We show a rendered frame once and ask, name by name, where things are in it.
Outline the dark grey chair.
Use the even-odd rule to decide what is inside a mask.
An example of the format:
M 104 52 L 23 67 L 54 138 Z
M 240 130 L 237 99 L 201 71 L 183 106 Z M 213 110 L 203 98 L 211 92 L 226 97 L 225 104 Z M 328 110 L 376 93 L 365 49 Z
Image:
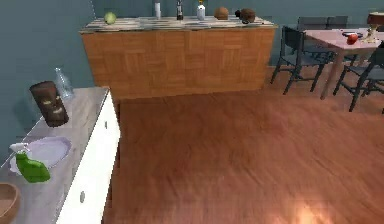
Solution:
M 325 60 L 317 60 L 304 53 L 305 33 L 297 29 L 283 26 L 281 33 L 281 46 L 279 58 L 273 71 L 270 83 L 275 81 L 278 73 L 286 71 L 290 73 L 287 85 L 283 94 L 286 95 L 294 82 L 311 81 L 310 91 L 313 92 L 316 88 L 319 77 L 325 68 Z M 305 78 L 301 75 L 303 67 L 314 67 L 318 69 L 313 77 Z
M 347 27 L 347 16 L 330 16 L 327 20 L 328 29 L 345 29 Z
M 384 94 L 384 90 L 376 86 L 377 82 L 384 82 L 384 41 L 373 51 L 368 62 L 367 66 L 345 65 L 333 91 L 333 95 L 336 96 L 339 89 L 344 87 L 352 95 L 349 106 L 350 112 L 354 110 L 359 97 L 369 95 L 372 91 Z M 344 81 L 348 72 L 358 76 L 355 86 L 351 86 Z
M 327 17 L 299 17 L 297 28 L 304 30 L 324 30 L 327 27 Z

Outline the white cupboard with grey top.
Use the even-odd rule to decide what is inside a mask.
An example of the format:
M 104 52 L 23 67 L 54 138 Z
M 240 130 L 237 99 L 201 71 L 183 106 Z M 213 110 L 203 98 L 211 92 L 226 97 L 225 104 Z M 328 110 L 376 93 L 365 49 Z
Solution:
M 50 169 L 51 179 L 31 184 L 0 168 L 0 182 L 16 185 L 20 207 L 11 224 L 101 224 L 120 138 L 109 89 L 78 88 L 65 103 L 69 121 L 51 128 L 39 120 L 24 137 L 28 143 L 44 137 L 65 137 L 67 156 Z

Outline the dark brown kettle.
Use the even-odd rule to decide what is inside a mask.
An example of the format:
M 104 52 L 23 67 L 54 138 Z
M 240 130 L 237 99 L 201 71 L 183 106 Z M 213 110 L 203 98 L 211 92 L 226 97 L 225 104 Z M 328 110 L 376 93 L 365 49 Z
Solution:
M 255 20 L 255 11 L 250 8 L 244 8 L 236 10 L 235 16 L 238 17 L 243 24 L 253 23 Z

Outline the brown round bread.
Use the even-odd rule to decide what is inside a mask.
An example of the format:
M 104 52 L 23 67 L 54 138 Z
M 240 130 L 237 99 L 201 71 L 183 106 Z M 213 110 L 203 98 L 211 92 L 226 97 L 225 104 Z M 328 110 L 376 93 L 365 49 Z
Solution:
M 229 11 L 225 7 L 216 8 L 214 11 L 214 17 L 218 20 L 227 20 Z

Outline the brown carved mask statue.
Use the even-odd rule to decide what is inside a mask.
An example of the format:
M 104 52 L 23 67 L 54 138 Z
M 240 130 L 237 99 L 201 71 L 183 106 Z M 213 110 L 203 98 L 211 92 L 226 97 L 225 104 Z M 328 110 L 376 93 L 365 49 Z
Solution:
M 53 81 L 34 84 L 29 90 L 49 127 L 59 127 L 69 121 L 66 108 Z

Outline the green spray bottle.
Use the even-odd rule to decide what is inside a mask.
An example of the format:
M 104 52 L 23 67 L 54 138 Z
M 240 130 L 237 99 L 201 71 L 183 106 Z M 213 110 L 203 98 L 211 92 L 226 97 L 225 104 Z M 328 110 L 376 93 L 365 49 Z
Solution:
M 16 166 L 27 182 L 41 183 L 50 179 L 50 173 L 45 164 L 28 156 L 27 143 L 11 144 L 10 149 L 15 153 Z

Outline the clear glass bottle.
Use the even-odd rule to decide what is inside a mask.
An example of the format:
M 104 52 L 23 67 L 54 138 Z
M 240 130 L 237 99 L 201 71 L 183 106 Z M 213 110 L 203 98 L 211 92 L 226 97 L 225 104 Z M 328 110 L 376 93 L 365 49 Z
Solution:
M 74 91 L 68 77 L 59 67 L 55 68 L 56 87 L 63 99 L 70 99 L 74 96 Z

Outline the pale pink dining table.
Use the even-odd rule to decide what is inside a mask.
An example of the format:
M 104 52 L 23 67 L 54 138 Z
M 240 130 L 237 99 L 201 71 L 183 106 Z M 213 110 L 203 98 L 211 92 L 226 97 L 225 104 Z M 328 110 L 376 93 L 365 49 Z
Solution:
M 348 45 L 347 38 L 342 35 L 343 32 L 360 32 L 364 36 L 368 33 L 366 28 L 305 31 L 308 39 L 316 40 L 320 45 L 329 48 L 335 53 L 331 70 L 327 75 L 326 82 L 321 92 L 321 100 L 324 100 L 327 97 L 331 83 L 337 78 L 337 75 L 342 72 L 345 55 L 357 54 L 359 56 L 358 65 L 361 66 L 364 61 L 368 59 L 370 54 L 379 46 L 381 41 L 384 40 L 384 32 L 377 32 L 375 34 L 376 40 L 373 43 L 358 40 L 353 45 Z

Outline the wooden kitchen counter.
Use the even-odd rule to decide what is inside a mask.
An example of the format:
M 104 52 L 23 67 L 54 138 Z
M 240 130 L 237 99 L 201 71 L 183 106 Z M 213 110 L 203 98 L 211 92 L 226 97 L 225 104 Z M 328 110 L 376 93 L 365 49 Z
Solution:
M 263 19 L 96 19 L 80 30 L 98 86 L 116 99 L 257 90 L 277 26 Z

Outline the brown wooden bowl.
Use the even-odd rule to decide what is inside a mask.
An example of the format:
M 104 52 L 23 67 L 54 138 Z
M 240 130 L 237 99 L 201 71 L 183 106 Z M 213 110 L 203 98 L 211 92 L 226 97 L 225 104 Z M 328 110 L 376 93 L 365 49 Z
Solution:
M 0 183 L 0 224 L 11 224 L 20 206 L 20 192 L 10 183 Z

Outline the table lamp with brown shade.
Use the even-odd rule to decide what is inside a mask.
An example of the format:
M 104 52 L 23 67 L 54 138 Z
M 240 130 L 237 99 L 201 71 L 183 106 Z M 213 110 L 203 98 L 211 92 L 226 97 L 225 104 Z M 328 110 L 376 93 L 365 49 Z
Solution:
M 367 24 L 369 25 L 367 36 L 364 37 L 362 41 L 366 43 L 375 43 L 377 28 L 384 25 L 384 12 L 371 12 L 367 17 Z

